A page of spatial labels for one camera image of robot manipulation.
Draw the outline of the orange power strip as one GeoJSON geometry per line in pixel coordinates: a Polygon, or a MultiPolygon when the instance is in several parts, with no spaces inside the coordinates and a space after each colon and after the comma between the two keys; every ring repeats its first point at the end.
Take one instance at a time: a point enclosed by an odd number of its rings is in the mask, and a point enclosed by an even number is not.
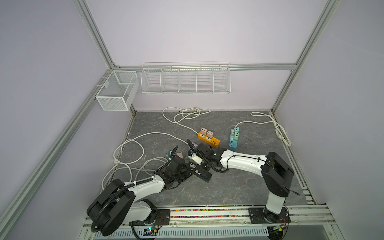
{"type": "Polygon", "coordinates": [[[208,136],[206,135],[203,135],[202,133],[199,133],[198,134],[198,139],[215,147],[215,148],[218,148],[220,146],[220,140],[218,140],[217,138],[213,137],[213,138],[209,138],[208,136]]]}

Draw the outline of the black power strip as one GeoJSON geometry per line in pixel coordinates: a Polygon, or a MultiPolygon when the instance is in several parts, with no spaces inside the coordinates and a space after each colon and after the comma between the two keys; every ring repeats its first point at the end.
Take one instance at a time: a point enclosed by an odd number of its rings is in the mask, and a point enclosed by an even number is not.
{"type": "Polygon", "coordinates": [[[206,183],[209,183],[211,178],[212,178],[212,174],[207,171],[207,170],[201,170],[201,169],[198,169],[198,168],[195,168],[193,170],[193,174],[198,177],[199,179],[203,180],[204,182],[206,183]]]}

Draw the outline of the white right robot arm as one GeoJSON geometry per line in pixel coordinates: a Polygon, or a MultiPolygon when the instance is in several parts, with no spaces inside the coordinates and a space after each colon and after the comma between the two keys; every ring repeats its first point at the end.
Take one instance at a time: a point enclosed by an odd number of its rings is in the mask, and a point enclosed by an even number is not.
{"type": "Polygon", "coordinates": [[[294,170],[277,153],[267,155],[241,154],[224,148],[194,150],[189,162],[192,173],[205,182],[212,178],[210,170],[226,173],[231,169],[255,174],[264,179],[269,190],[263,208],[249,210],[253,224],[288,224],[291,222],[286,198],[291,192],[294,170]]]}

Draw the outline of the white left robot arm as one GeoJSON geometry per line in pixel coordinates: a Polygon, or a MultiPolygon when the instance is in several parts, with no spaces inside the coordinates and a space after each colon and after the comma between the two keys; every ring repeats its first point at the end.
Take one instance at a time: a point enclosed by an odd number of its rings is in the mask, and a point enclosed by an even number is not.
{"type": "Polygon", "coordinates": [[[147,196],[177,188],[192,175],[186,164],[162,166],[146,179],[124,183],[113,180],[91,203],[87,215],[92,220],[91,232],[111,235],[125,222],[145,222],[157,210],[147,196]]]}

